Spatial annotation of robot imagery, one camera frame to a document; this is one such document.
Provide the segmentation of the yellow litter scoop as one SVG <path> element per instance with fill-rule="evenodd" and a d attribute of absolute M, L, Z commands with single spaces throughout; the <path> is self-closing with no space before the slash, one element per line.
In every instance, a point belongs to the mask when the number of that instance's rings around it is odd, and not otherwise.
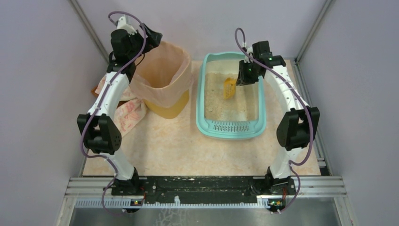
<path fill-rule="evenodd" d="M 223 98 L 229 99 L 235 95 L 236 92 L 236 79 L 226 78 L 223 83 Z"/>

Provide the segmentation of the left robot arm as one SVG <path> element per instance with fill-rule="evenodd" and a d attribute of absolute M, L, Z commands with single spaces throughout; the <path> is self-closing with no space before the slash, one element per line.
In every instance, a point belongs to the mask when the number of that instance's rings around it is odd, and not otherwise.
<path fill-rule="evenodd" d="M 114 178 L 108 185 L 113 195 L 141 191 L 137 169 L 124 156 L 122 134 L 113 121 L 122 94 L 134 76 L 135 60 L 158 47 L 163 37 L 146 24 L 141 24 L 141 28 L 143 34 L 128 25 L 119 25 L 111 33 L 112 52 L 105 83 L 88 112 L 77 117 L 83 155 L 102 158 L 114 169 Z"/>

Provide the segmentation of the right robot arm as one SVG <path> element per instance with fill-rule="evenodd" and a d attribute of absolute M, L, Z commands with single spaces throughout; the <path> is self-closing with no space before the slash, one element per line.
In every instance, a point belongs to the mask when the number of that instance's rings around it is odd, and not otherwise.
<path fill-rule="evenodd" d="M 267 169 L 264 188 L 271 193 L 287 191 L 293 188 L 290 166 L 306 147 L 312 150 L 320 112 L 300 96 L 289 77 L 285 60 L 280 55 L 273 55 L 268 41 L 250 47 L 243 42 L 239 48 L 245 58 L 239 62 L 236 84 L 245 86 L 265 80 L 275 92 L 284 113 L 276 130 L 280 150 Z"/>

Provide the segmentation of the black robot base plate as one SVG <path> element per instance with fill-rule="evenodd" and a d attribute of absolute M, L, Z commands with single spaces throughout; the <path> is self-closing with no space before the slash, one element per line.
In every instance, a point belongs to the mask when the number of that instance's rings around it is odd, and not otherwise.
<path fill-rule="evenodd" d="M 116 180 L 112 195 L 137 195 L 146 204 L 247 204 L 259 195 L 286 198 L 296 193 L 292 178 L 269 176 L 148 176 L 131 181 Z"/>

